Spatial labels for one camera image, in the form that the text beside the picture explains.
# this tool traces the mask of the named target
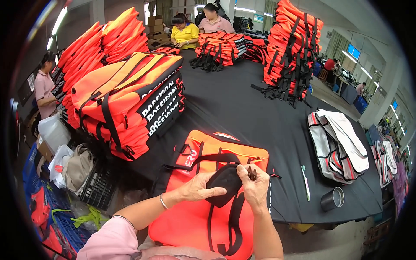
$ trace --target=stool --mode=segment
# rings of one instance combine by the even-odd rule
[[[328,71],[322,69],[321,73],[319,74],[318,79],[322,82],[325,82],[327,80],[327,76],[328,76]]]

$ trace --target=hair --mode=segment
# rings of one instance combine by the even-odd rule
[[[206,4],[204,9],[211,11],[211,12],[218,13],[217,7],[213,3]]]
[[[47,53],[43,56],[42,61],[37,66],[38,69],[42,69],[45,67],[46,62],[52,62],[55,60],[55,53],[51,51],[47,51]]]
[[[173,25],[180,25],[180,24],[183,24],[184,22],[186,22],[187,24],[191,23],[182,12],[178,13],[172,18]]]

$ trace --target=bracelet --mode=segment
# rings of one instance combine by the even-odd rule
[[[165,209],[169,209],[168,208],[168,206],[166,206],[166,204],[163,202],[163,199],[162,199],[162,195],[163,195],[164,193],[162,193],[161,195],[160,195],[160,202],[162,203],[162,206],[165,208]]]

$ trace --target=hand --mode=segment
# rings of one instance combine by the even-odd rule
[[[178,193],[182,201],[200,201],[209,197],[220,196],[227,193],[225,188],[215,187],[207,188],[207,182],[214,175],[212,173],[199,173],[195,175],[190,181],[178,188]]]
[[[238,165],[237,173],[243,182],[244,198],[254,214],[267,211],[267,190],[270,176],[255,164]],[[254,181],[249,173],[255,176]]]
[[[181,42],[181,43],[179,44],[179,48],[182,48],[182,47],[183,47],[183,46],[185,46],[185,45],[187,45],[186,41],[185,41],[185,42]]]

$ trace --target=yellow shirt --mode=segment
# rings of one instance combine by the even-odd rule
[[[180,31],[176,26],[172,29],[172,35],[171,38],[175,38],[177,43],[190,41],[192,39],[198,38],[199,29],[198,27],[191,23],[190,25],[187,25],[182,31]],[[188,49],[188,48],[196,48],[195,43],[191,43],[188,45],[184,45],[181,49]]]

